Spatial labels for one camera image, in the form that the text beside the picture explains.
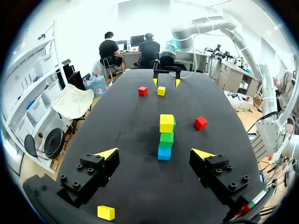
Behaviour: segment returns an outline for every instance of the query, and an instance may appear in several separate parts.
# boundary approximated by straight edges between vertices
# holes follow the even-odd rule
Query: green cube
[[[173,132],[171,132],[171,133],[161,133],[160,147],[162,147],[162,148],[172,148],[173,137],[174,137]]]
[[[175,132],[177,123],[176,123],[176,118],[174,116],[173,116],[173,121],[174,121],[173,132]]]

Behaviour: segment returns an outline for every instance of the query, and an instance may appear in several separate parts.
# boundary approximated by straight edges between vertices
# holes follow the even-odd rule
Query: red cube
[[[142,86],[138,89],[138,92],[140,96],[146,96],[148,94],[148,88]]]
[[[203,116],[196,118],[196,120],[194,122],[194,126],[199,131],[204,129],[206,127],[206,125],[207,125],[207,120]]]

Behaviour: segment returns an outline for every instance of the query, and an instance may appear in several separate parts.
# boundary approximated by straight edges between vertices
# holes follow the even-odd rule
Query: yellow cube
[[[159,86],[158,87],[158,96],[165,96],[166,93],[166,87]]]
[[[111,221],[115,219],[115,209],[104,205],[98,206],[98,217]]]
[[[160,132],[171,133],[174,128],[174,116],[172,114],[160,114]]]

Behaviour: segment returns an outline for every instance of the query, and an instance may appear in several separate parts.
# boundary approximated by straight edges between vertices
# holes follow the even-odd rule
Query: computer monitor
[[[132,47],[137,47],[137,46],[139,46],[139,44],[141,44],[142,42],[144,42],[144,35],[140,35],[140,36],[132,36],[132,37],[131,37],[131,46],[132,46]]]
[[[116,41],[116,44],[117,44],[118,48],[120,49],[120,51],[124,51],[127,49],[127,40]]]

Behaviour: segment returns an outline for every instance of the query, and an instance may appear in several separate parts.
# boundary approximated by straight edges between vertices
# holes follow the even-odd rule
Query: black shirt
[[[101,43],[99,47],[99,55],[101,55],[101,58],[104,57],[112,57],[114,58],[114,52],[118,51],[118,46],[115,41],[112,40],[105,40],[103,43]]]
[[[139,45],[139,50],[141,51],[140,62],[148,63],[159,58],[160,44],[155,41],[145,41]]]

